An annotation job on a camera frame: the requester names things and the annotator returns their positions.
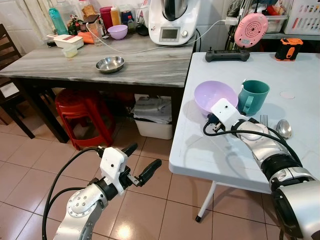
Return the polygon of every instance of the pink device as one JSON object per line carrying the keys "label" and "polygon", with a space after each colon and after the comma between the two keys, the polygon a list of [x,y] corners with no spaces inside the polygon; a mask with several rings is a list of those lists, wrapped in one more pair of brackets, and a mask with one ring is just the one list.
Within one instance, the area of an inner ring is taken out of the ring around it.
{"label": "pink device", "polygon": [[245,16],[234,34],[234,41],[240,48],[256,45],[268,29],[268,19],[262,13],[250,13]]}

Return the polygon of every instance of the appliance display screen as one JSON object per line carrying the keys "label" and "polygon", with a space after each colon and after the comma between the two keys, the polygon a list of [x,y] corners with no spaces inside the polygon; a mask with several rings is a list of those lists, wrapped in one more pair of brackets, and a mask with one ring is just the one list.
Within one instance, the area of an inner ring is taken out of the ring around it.
{"label": "appliance display screen", "polygon": [[178,34],[178,29],[163,29],[162,39],[176,39]]}

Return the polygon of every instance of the wooden chair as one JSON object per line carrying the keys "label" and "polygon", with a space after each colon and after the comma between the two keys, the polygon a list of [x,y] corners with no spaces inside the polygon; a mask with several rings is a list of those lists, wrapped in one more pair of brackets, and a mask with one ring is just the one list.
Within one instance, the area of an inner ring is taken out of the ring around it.
{"label": "wooden chair", "polygon": [[[12,64],[14,61],[21,58],[21,55],[11,40],[8,32],[3,24],[0,24],[0,70]],[[39,89],[39,94],[50,104],[46,95],[55,100],[55,93],[51,88]],[[20,94],[15,84],[7,77],[0,77],[0,106],[3,110],[16,122],[16,124],[33,139],[34,134],[27,128],[27,126],[20,120],[18,115],[24,118],[24,115],[17,109],[17,105],[24,102],[25,98]]]}

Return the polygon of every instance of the stainless steel bowl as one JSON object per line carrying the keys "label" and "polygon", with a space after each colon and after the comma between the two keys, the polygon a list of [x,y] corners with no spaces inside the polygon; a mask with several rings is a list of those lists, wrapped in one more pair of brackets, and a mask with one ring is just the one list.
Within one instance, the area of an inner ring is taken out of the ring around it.
{"label": "stainless steel bowl", "polygon": [[125,60],[120,56],[108,56],[101,59],[95,65],[96,69],[104,74],[110,74],[119,71],[124,67]]}

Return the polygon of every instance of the orange device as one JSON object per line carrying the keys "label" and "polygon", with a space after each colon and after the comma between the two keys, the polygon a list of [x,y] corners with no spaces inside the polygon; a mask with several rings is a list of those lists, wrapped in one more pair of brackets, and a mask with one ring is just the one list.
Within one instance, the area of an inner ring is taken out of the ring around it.
{"label": "orange device", "polygon": [[301,45],[304,42],[299,38],[282,38],[280,46],[275,53],[277,61],[294,61],[299,53]]}

